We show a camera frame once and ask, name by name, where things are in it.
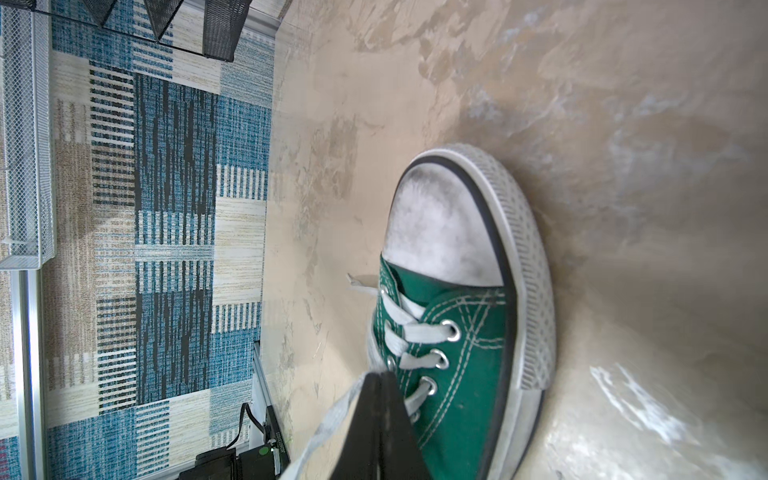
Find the white shoelace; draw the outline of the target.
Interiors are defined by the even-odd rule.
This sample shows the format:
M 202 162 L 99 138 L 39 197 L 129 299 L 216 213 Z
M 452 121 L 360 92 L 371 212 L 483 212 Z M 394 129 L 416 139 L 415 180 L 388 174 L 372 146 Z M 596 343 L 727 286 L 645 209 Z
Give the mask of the white shoelace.
M 424 322 L 422 317 L 426 309 L 401 293 L 393 280 L 380 278 L 379 285 L 374 288 L 351 275 L 347 279 L 352 288 L 375 296 L 377 304 L 382 306 L 387 314 L 387 320 L 382 323 L 380 329 L 389 355 L 380 358 L 378 343 L 372 342 L 368 350 L 374 363 L 369 372 L 371 375 L 386 371 L 395 373 L 399 370 L 448 369 L 450 366 L 448 357 L 434 346 L 446 342 L 457 342 L 461 339 L 462 332 L 456 322 L 452 320 L 443 320 L 436 324 Z M 409 349 L 415 344 L 427 344 L 433 348 L 425 355 L 414 356 Z M 332 405 L 298 459 L 283 470 L 281 475 L 283 479 L 300 477 L 314 451 L 325 444 L 347 418 L 352 403 L 361 393 L 365 379 L 365 375 L 358 377 L 350 389 Z

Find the green canvas sneaker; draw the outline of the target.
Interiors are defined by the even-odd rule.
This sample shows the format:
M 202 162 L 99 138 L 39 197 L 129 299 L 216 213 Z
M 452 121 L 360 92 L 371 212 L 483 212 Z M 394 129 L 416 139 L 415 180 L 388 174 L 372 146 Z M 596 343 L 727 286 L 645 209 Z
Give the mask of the green canvas sneaker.
M 446 370 L 394 373 L 416 443 L 435 479 L 510 479 L 518 471 L 556 368 L 550 269 L 520 186 L 493 156 L 466 144 L 419 154 L 391 203 L 379 279 L 456 322 L 434 347 Z M 389 351 L 376 303 L 368 350 Z

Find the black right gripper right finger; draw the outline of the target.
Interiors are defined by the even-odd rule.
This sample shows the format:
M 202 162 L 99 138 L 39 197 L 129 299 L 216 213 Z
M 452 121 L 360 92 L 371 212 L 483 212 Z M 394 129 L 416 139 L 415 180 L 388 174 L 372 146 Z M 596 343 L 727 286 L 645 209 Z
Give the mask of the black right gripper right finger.
M 386 480 L 431 479 L 417 446 L 403 397 L 392 372 L 380 375 L 381 416 L 379 434 L 380 478 Z

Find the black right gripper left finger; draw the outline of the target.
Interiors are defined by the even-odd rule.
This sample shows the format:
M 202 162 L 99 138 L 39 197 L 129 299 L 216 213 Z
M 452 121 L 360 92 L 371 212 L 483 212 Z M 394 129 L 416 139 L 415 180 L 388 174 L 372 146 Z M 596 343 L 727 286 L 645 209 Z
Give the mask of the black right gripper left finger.
M 379 478 L 381 395 L 381 375 L 368 374 L 331 479 Z

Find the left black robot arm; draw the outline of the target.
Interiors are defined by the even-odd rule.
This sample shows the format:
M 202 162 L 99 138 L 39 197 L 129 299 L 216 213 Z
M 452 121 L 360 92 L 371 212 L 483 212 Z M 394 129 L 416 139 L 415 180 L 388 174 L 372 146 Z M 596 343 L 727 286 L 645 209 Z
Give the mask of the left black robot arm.
M 243 431 L 245 419 L 262 434 L 262 444 L 238 453 L 235 445 Z M 259 421 L 248 403 L 241 405 L 238 430 L 226 446 L 198 454 L 192 468 L 182 471 L 179 480 L 249 480 L 279 479 L 290 464 L 275 409 L 268 405 L 265 420 Z

